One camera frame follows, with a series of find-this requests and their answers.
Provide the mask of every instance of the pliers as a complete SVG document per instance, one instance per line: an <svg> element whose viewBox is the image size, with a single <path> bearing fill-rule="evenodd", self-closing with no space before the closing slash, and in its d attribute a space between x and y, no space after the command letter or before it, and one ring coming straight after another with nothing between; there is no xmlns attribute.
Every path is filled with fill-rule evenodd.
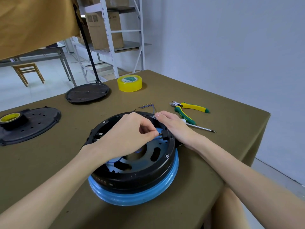
<svg viewBox="0 0 305 229"><path fill-rule="evenodd" d="M201 112L209 113L210 111L207 108L198 106L198 105L193 105L193 104L187 104L182 102L181 104L172 100L173 103L170 103L171 106L175 107L175 112L179 113L179 115L186 120L189 124L196 125L195 121L190 118L188 115L186 115L183 111L182 108L190 108L194 110L198 110Z"/></svg>

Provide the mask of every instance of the tape roll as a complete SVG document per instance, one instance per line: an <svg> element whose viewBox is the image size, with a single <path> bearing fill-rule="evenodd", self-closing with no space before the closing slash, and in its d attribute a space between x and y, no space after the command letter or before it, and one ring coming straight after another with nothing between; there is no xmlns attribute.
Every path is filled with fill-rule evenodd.
<svg viewBox="0 0 305 229"><path fill-rule="evenodd" d="M135 92L142 88L142 78L138 75L124 75L117 79L122 92Z"/></svg>
<svg viewBox="0 0 305 229"><path fill-rule="evenodd" d="M6 130L13 130L28 121L27 117L21 112L13 112L0 118L0 126Z"/></svg>

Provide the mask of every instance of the blue ring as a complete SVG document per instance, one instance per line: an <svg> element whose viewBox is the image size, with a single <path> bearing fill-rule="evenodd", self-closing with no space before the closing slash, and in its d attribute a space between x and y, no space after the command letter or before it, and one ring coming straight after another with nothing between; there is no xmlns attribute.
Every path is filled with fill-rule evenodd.
<svg viewBox="0 0 305 229"><path fill-rule="evenodd" d="M178 171L178 166L179 158L178 151L176 149L173 167L171 168L168 175L150 189L135 194L117 194L109 192L101 188L101 186L93 179L93 177L91 177L91 175L89 176L88 181L93 192L105 202L117 206L133 206L150 201L163 193L163 191L165 191L170 186L173 179L175 178Z"/></svg>

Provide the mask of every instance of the table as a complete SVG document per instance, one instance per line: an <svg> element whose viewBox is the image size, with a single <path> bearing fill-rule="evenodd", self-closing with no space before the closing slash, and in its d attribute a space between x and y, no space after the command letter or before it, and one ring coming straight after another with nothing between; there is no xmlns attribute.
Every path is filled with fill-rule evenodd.
<svg viewBox="0 0 305 229"><path fill-rule="evenodd" d="M76 87L76 83L74 80L74 77L72 75L71 69L69 67L67 58L63 52L63 47L64 46L57 46L57 47L50 47L50 48L41 48L37 49L28 53L24 53L22 55L14 56L11 57L10 59L18 58L18 61L16 62L5 62L5 63L0 63L0 67L4 66L13 66L13 65L20 65L24 63L32 63L32 62L39 62L39 61L46 61L46 60L51 60L51 59L60 59L61 64L63 65L63 68L65 69L66 75L68 77L68 80L73 82L73 85ZM20 57L28 57L28 56L37 56L37 55L47 55L47 54L53 54L56 53L58 54L57 56L44 56L42 58L30 58L27 60L21 61L19 58Z"/></svg>
<svg viewBox="0 0 305 229"><path fill-rule="evenodd" d="M251 165L270 114L266 111L201 90L145 70L137 73L143 88L121 92L117 81L106 82L111 94L87 105L72 105L64 94L3 111L54 107L62 112L58 124L31 140L0 147L0 212L42 184L66 165L85 143L90 130L113 115L153 103L157 111L172 113L171 100L198 104L210 114L185 109L208 137L247 165ZM137 206L119 207L100 200L88 181L79 188L51 228L200 228L224 185L214 170L193 151L178 148L179 169L169 188L157 198Z"/></svg>

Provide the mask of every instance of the black electrical tape roll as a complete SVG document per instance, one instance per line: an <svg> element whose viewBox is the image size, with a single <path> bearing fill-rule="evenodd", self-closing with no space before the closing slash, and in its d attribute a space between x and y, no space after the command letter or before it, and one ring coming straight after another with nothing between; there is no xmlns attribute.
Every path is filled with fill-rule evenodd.
<svg viewBox="0 0 305 229"><path fill-rule="evenodd" d="M13 112L0 118L0 126L5 130L13 130L27 122L28 119L22 112Z"/></svg>

